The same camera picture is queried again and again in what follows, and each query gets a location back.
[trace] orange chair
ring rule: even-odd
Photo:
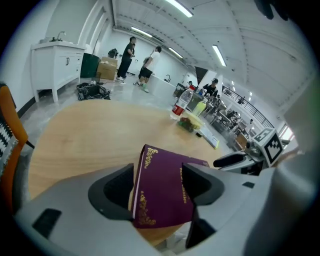
[[[8,86],[0,84],[0,115],[3,116],[13,135],[18,140],[3,171],[0,180],[0,193],[9,211],[13,213],[13,182],[18,159],[25,144],[35,148],[29,141],[18,114]]]

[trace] metal railing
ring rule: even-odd
[[[246,99],[241,97],[239,94],[235,93],[228,87],[222,86],[222,93],[229,96],[231,99],[233,99],[235,102],[242,105],[243,108],[249,111],[250,114],[252,114],[260,124],[262,124],[264,127],[271,127],[274,128],[274,126],[269,122],[268,119],[265,118],[261,112],[256,109],[253,105],[251,105]]]

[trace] round wooden tabletop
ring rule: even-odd
[[[62,179],[104,168],[133,163],[135,176],[145,144],[206,160],[213,167],[221,151],[178,126],[169,115],[167,110],[112,100],[85,100],[64,108],[49,121],[32,154],[31,198]],[[138,231],[157,245],[179,227]]]

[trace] black pants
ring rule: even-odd
[[[130,67],[131,62],[132,62],[132,59],[121,60],[121,64],[119,66],[118,73],[117,73],[118,78],[119,77],[123,77],[123,78],[126,77],[126,73]]]

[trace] book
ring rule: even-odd
[[[194,205],[183,186],[183,163],[209,166],[204,160],[144,145],[131,206],[136,228],[164,228],[192,220]]]

